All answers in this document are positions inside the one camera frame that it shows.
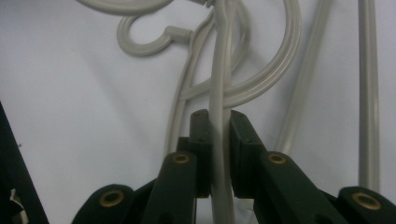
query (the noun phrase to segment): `screw hole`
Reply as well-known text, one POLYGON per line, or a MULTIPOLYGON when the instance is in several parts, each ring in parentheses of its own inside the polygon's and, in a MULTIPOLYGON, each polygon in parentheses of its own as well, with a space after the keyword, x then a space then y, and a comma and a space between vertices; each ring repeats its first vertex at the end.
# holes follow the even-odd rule
POLYGON ((277 154, 271 154, 271 155, 268 157, 268 160, 269 160, 270 162, 276 163, 276 164, 282 164, 282 163, 285 163, 285 161, 286 161, 286 159, 285 159, 283 156, 277 155, 277 154))
POLYGON ((352 199, 360 206, 365 207, 370 210, 379 210, 381 209, 381 203, 374 197, 363 193, 357 192, 352 194, 352 199))
POLYGON ((103 207, 113 207, 121 203, 124 199, 124 194, 119 189, 114 189, 102 194, 99 204, 103 207))
POLYGON ((177 155, 175 155, 175 156, 173 157, 173 161, 174 161, 175 163, 179 163, 179 164, 181 164, 181 163, 187 163, 187 162, 189 162, 189 160, 190 160, 190 157, 188 157, 188 156, 186 156, 186 155, 184 155, 184 154, 177 154, 177 155))

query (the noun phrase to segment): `plastic tubing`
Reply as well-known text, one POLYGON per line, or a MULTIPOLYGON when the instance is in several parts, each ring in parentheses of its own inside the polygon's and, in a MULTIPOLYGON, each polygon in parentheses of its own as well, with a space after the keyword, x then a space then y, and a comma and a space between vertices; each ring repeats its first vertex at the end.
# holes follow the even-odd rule
POLYGON ((234 224, 233 191, 229 162, 229 121, 231 109, 223 108, 224 89, 231 86, 231 55, 235 0, 217 0, 214 5, 217 29, 209 96, 213 151, 211 195, 216 224, 234 224))
POLYGON ((359 185, 379 192, 379 106, 375 1, 359 1, 359 185))
POLYGON ((321 0, 317 8, 314 24, 309 35, 307 48, 305 50, 303 63, 299 71, 297 82, 291 96, 289 109, 282 125, 280 135, 277 139, 276 151, 289 154, 294 143, 294 136, 297 133, 306 96, 309 91, 312 76, 314 75, 315 64, 326 27, 327 19, 332 5, 332 0, 321 0))
MULTIPOLYGON (((287 71, 297 50, 301 32, 301 14, 297 1, 284 0, 286 28, 276 56, 256 76, 225 90, 224 107, 244 104, 269 90, 287 71)), ((180 99, 190 99, 210 88, 210 81, 182 92, 180 99)))
MULTIPOLYGON (((250 44, 251 30, 250 30, 250 19, 248 11, 242 2, 238 2, 237 15, 240 25, 240 36, 237 47, 233 52, 233 67, 234 70, 237 65, 239 65, 245 58, 248 52, 248 47, 250 44)), ((214 28, 214 17, 213 13, 210 13, 207 19, 202 22, 199 27, 194 31, 189 49, 189 57, 184 66, 182 76, 177 85, 177 91, 172 104, 171 114, 168 121, 168 127, 166 132, 166 142, 165 142, 165 155, 176 151, 177 140, 179 137, 179 130, 181 120, 184 114, 184 108, 186 105, 186 100, 179 100, 180 94, 183 90, 186 90, 191 86, 192 75, 195 70, 198 56, 202 51, 204 42, 206 41, 209 33, 214 28)))
POLYGON ((191 39, 191 30, 175 26, 167 26, 163 31, 163 34, 156 40, 147 44, 137 44, 131 37, 129 37, 132 23, 134 23, 137 18, 139 18, 139 16, 123 17, 120 21, 119 28, 117 29, 117 40, 120 48, 126 54, 133 56, 149 56, 165 49, 173 41, 187 44, 191 39))
POLYGON ((77 0, 92 9, 120 16, 137 16, 157 11, 169 5, 173 0, 77 0))
POLYGON ((180 132, 180 124, 183 118, 186 100, 179 100, 179 95, 183 89, 188 88, 191 85, 193 71, 195 70, 198 62, 199 55, 201 54, 204 43, 207 40, 208 35, 213 30, 215 20, 213 18, 213 11, 210 12, 208 17, 198 26, 194 31, 189 48, 189 56, 184 65, 182 75, 177 84, 177 90, 175 93, 174 101, 172 103, 172 109, 168 120, 168 126, 166 130, 165 138, 165 152, 164 156, 176 151, 177 141, 180 132))

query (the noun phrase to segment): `curved tube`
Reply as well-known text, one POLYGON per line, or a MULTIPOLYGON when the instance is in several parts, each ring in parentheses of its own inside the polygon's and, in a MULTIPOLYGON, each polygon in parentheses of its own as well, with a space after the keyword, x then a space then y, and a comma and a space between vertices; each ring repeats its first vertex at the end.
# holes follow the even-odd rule
POLYGON ((180 93, 183 89, 188 88, 191 85, 193 72, 199 59, 199 55, 202 52, 203 45, 207 40, 210 32, 215 26, 215 20, 213 17, 213 11, 207 16, 207 18, 198 26, 197 29, 191 35, 189 56, 184 65, 183 72, 177 84, 177 90, 172 103, 172 109, 168 120, 168 126, 166 130, 165 138, 165 156, 171 152, 176 151, 177 140, 179 136, 180 124, 184 114, 184 108, 186 100, 179 100, 180 93))
POLYGON ((135 0, 128 2, 111 0, 77 0, 92 9, 120 16, 138 16, 157 11, 173 0, 135 0))
MULTIPOLYGON (((236 49, 233 53, 232 70, 234 70, 245 58, 250 43, 251 29, 248 10, 242 2, 238 4, 238 20, 240 24, 240 37, 236 49)), ((209 33, 213 30, 215 20, 213 12, 203 21, 199 27, 191 35, 190 53, 184 66, 182 76, 177 85, 177 92, 172 104, 171 115, 168 121, 166 132, 165 154, 171 153, 177 148, 177 139, 179 136, 181 119, 184 113, 186 100, 180 100, 180 95, 183 90, 191 86, 192 75, 195 71, 198 56, 202 51, 203 44, 205 43, 209 33)))
MULTIPOLYGON (((301 14, 297 1, 284 0, 286 29, 282 44, 273 58, 256 76, 225 90, 224 107, 244 104, 269 90, 287 71, 297 51, 301 32, 301 14)), ((180 99, 190 99, 209 89, 210 85, 197 85, 182 92, 180 99)))
POLYGON ((131 37, 129 37, 129 31, 132 23, 139 18, 134 17, 123 17, 120 21, 119 28, 117 29, 117 40, 120 48, 129 55, 133 56, 149 56, 165 49, 172 41, 178 41, 182 43, 188 43, 190 40, 191 30, 178 28, 175 26, 168 26, 163 31, 163 34, 156 40, 148 44, 137 44, 131 37))
MULTIPOLYGON (((240 41, 233 53, 232 70, 234 70, 244 59, 248 52, 248 47, 251 39, 250 18, 248 10, 242 1, 239 1, 237 8, 238 19, 241 25, 242 33, 239 37, 240 41)), ((193 87, 189 87, 180 94, 180 100, 190 100, 197 95, 200 95, 210 89, 210 78, 193 87)))

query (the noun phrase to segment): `hook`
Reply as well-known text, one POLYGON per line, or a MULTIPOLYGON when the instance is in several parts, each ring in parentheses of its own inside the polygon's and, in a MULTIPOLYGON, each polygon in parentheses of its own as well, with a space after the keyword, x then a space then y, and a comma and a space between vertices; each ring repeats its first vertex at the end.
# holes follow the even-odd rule
POLYGON ((129 31, 132 23, 139 18, 138 16, 124 17, 120 21, 119 28, 117 29, 117 39, 121 49, 129 55, 134 56, 149 56, 165 49, 173 41, 188 44, 190 42, 191 30, 175 26, 167 26, 163 31, 163 34, 148 44, 137 44, 131 37, 129 37, 129 31))

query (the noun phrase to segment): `black plastic part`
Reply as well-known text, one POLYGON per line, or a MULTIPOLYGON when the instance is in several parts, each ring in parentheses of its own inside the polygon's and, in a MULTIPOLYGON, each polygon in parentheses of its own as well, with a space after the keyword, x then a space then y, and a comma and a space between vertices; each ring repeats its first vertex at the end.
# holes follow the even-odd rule
POLYGON ((396 206, 380 194, 350 187, 340 190, 337 208, 352 224, 394 224, 396 206))
POLYGON ((332 196, 331 194, 321 190, 322 194, 327 198, 327 200, 332 204, 332 206, 336 206, 337 198, 332 196))
POLYGON ((266 151, 248 117, 232 111, 230 126, 230 160, 233 193, 238 198, 254 198, 258 182, 257 165, 266 151))
POLYGON ((262 185, 282 223, 347 223, 290 157, 264 152, 260 161, 262 185))
POLYGON ((196 157, 189 152, 166 156, 148 199, 143 224, 195 223, 196 168, 196 157))
POLYGON ((211 155, 212 155, 212 126, 207 110, 198 110, 191 114, 190 138, 179 138, 180 150, 189 151, 197 158, 197 198, 207 198, 210 194, 211 155))
POLYGON ((6 170, 0 164, 0 223, 12 224, 11 218, 17 215, 21 209, 15 210, 12 201, 9 199, 12 187, 9 185, 10 180, 6 170))
POLYGON ((155 179, 134 192, 132 206, 129 210, 128 217, 125 219, 125 223, 140 224, 142 222, 149 201, 149 196, 154 185, 155 179))
POLYGON ((49 223, 1 103, 0 164, 2 166, 1 168, 5 169, 4 174, 7 177, 7 180, 2 180, 2 182, 4 182, 3 186, 7 185, 7 187, 5 187, 7 190, 13 188, 17 191, 18 195, 21 197, 26 215, 29 217, 29 223, 49 223))
POLYGON ((263 190, 256 195, 253 204, 254 214, 261 224, 282 223, 280 214, 276 211, 268 193, 263 190))
POLYGON ((121 224, 129 215, 134 191, 123 185, 97 190, 76 214, 73 224, 121 224))

